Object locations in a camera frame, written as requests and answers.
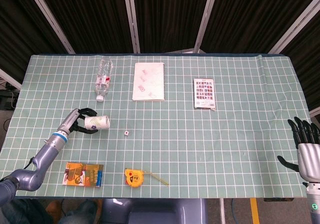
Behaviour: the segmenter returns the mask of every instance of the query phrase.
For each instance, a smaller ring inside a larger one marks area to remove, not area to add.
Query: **bottle label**
[[[110,82],[110,77],[107,75],[97,75],[95,84],[107,84]]]

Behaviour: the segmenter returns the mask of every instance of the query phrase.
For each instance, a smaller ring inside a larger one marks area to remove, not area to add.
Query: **water bottle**
[[[112,61],[109,57],[104,56],[99,65],[98,74],[95,81],[96,101],[102,102],[108,92],[110,77],[112,71]]]

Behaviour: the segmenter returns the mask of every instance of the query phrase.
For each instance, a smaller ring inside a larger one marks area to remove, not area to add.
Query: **table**
[[[101,55],[33,55],[0,153],[0,177],[23,168],[74,108],[108,115],[109,130],[73,132],[43,185],[17,196],[249,198],[302,197],[287,119],[309,119],[286,56],[112,55],[105,101],[96,102]],[[165,101],[132,101],[137,62],[163,62]],[[212,78],[216,111],[194,109],[193,79]],[[101,188],[62,185],[67,162],[103,164]],[[143,186],[125,184],[124,169],[151,171]]]

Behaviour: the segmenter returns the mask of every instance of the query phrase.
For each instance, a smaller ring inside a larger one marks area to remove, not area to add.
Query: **bottle cap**
[[[97,95],[97,96],[96,96],[96,101],[97,101],[97,102],[103,102],[104,99],[105,99],[105,98],[104,98],[102,95]]]

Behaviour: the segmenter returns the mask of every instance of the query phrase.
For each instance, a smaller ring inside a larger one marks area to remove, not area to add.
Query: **metallic robot arm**
[[[98,131],[78,126],[78,118],[84,120],[84,115],[94,117],[97,113],[90,108],[74,109],[32,159],[36,170],[18,169],[0,180],[0,207],[10,202],[15,197],[17,190],[33,192],[41,186],[49,166],[67,143],[68,135],[72,131],[86,134]]]
[[[278,160],[286,168],[299,172],[309,183],[306,186],[306,197],[313,224],[320,223],[320,130],[314,124],[301,121],[298,117],[288,120],[293,132],[293,139],[298,156],[298,165],[287,162],[282,156]]]

